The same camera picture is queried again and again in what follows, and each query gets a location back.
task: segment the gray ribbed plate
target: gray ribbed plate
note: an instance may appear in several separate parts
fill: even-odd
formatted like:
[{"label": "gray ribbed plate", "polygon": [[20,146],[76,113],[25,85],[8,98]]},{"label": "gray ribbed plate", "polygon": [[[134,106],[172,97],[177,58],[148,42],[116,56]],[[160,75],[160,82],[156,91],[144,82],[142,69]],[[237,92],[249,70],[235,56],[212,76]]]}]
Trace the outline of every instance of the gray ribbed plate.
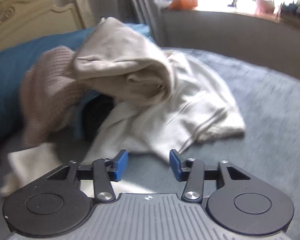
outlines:
[{"label": "gray ribbed plate", "polygon": [[[16,233],[7,240],[27,240]],[[199,204],[185,203],[176,194],[121,194],[110,204],[96,206],[79,228],[54,240],[290,240],[272,236],[242,236],[212,221]]]}]

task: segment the white cloth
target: white cloth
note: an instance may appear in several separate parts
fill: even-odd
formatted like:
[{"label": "white cloth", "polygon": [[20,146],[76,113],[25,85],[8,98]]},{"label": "white cloth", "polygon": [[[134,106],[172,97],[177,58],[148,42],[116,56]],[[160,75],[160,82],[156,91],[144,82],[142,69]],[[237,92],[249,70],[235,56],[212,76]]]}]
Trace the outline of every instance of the white cloth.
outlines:
[{"label": "white cloth", "polygon": [[[38,179],[61,165],[51,143],[8,154],[12,171],[6,175],[0,195],[7,197],[17,189]],[[127,181],[111,182],[115,195],[120,193],[151,194],[153,191]],[[82,190],[88,197],[94,197],[92,180],[81,181]]]},{"label": "white cloth", "polygon": [[181,153],[194,141],[244,132],[238,106],[217,73],[180,52],[164,55],[174,70],[173,96],[148,107],[119,103],[101,125],[83,163],[112,158],[120,149],[153,152],[168,162],[170,149]]},{"label": "white cloth", "polygon": [[112,17],[96,27],[64,75],[139,106],[169,99],[174,87],[173,70],[161,50]]}]

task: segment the cream wooden headboard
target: cream wooden headboard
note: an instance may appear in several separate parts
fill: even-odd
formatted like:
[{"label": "cream wooden headboard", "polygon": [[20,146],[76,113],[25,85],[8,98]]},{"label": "cream wooden headboard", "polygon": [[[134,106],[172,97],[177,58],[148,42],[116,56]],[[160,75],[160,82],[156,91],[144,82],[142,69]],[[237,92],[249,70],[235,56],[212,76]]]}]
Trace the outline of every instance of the cream wooden headboard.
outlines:
[{"label": "cream wooden headboard", "polygon": [[0,50],[38,37],[95,25],[88,0],[0,0]]}]

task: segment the knit fabric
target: knit fabric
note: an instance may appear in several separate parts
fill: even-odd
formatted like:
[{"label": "knit fabric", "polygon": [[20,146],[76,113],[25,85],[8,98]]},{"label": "knit fabric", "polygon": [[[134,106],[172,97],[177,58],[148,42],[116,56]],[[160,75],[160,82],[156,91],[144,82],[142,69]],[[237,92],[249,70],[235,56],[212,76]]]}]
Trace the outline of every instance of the knit fabric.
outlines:
[{"label": "knit fabric", "polygon": [[25,147],[43,143],[85,95],[85,85],[62,75],[73,56],[74,51],[65,46],[54,48],[42,54],[25,74],[20,87]]}]

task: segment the gray bedspread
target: gray bedspread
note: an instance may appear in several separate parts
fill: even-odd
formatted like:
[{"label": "gray bedspread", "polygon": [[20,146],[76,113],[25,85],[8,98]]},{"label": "gray bedspread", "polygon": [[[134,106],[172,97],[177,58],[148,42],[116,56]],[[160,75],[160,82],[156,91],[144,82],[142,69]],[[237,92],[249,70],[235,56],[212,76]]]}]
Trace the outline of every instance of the gray bedspread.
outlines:
[{"label": "gray bedspread", "polygon": [[[295,215],[287,234],[299,240],[300,81],[214,53],[179,50],[197,57],[219,73],[230,87],[247,126],[243,137],[195,144],[184,153],[184,157],[202,159],[210,165],[229,160],[285,192],[295,205]],[[15,145],[19,138],[13,140],[4,147],[5,153],[18,150]],[[73,142],[69,131],[57,134],[51,140],[56,142],[59,157],[63,161],[76,157],[77,160],[82,159],[88,149],[87,144]],[[8,169],[4,163],[0,167],[0,176]],[[130,156],[123,178],[162,193],[181,194],[185,184],[176,182],[169,167],[154,155]],[[214,183],[206,183],[205,195],[209,195],[214,187]],[[0,228],[7,231],[1,217]]]}]

